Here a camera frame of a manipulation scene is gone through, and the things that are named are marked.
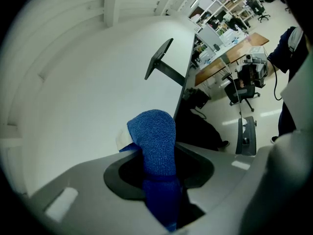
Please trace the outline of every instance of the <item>office chair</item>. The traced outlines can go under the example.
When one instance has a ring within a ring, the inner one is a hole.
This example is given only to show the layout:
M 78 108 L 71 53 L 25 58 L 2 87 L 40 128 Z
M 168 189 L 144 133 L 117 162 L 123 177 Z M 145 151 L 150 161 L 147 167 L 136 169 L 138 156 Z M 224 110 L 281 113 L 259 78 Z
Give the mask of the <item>office chair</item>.
M 268 17 L 270 17 L 270 15 L 263 15 L 265 8 L 260 5 L 257 0 L 247 0 L 246 3 L 253 10 L 253 12 L 259 16 L 258 20 L 260 21 L 260 23 L 264 18 L 268 20 Z
M 255 92 L 255 86 L 245 85 L 243 88 L 241 88 L 239 78 L 232 79 L 231 73 L 227 73 L 225 76 L 222 77 L 222 80 L 225 80 L 225 79 L 230 81 L 230 84 L 228 84 L 225 87 L 225 92 L 230 100 L 229 105 L 233 106 L 234 104 L 238 103 L 238 101 L 241 103 L 242 100 L 245 100 L 248 106 L 250 107 L 251 111 L 254 112 L 254 109 L 252 108 L 252 106 L 250 105 L 247 99 L 254 98 L 254 95 L 258 95 L 258 96 L 261 95 L 260 93 Z

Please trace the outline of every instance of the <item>white shelving unit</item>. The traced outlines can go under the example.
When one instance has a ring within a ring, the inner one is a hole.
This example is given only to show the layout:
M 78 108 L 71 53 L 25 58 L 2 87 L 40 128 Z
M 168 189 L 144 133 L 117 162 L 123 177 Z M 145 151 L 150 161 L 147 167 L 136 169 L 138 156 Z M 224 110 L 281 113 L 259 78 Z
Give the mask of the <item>white shelving unit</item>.
M 209 11 L 210 13 L 212 13 L 212 15 L 207 18 L 206 20 L 204 20 L 204 24 L 206 24 L 213 16 L 215 16 L 216 14 L 219 14 L 221 9 L 223 9 L 224 11 L 226 11 L 227 13 L 234 15 L 234 10 L 239 6 L 239 7 L 243 7 L 243 2 L 244 0 L 214 0 L 213 3 L 211 3 L 205 10 L 204 12 L 200 15 L 199 19 L 197 20 L 197 22 L 201 19 L 201 17 L 207 12 Z M 218 9 L 216 9 L 215 11 L 211 11 L 210 8 L 212 8 L 215 4 L 218 4 L 219 7 Z M 246 12 L 248 14 L 247 17 L 243 17 L 242 14 Z M 247 9 L 247 8 L 243 8 L 240 12 L 236 13 L 240 20 L 243 22 L 243 24 L 247 27 L 245 21 L 250 19 L 251 17 L 254 16 L 254 13 Z

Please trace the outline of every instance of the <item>office desk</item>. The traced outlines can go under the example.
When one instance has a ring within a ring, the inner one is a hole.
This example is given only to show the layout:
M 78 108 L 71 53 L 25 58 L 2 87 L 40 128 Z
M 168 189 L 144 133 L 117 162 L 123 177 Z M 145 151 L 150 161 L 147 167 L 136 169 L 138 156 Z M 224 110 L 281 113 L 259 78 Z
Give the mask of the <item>office desk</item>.
M 233 63 L 242 58 L 252 46 L 262 46 L 269 42 L 267 38 L 261 36 L 258 33 L 253 33 L 250 37 L 250 41 L 244 39 L 226 52 L 226 56 L 229 59 L 230 63 Z M 220 58 L 216 59 L 196 75 L 195 86 L 212 77 L 224 68 L 224 62 Z

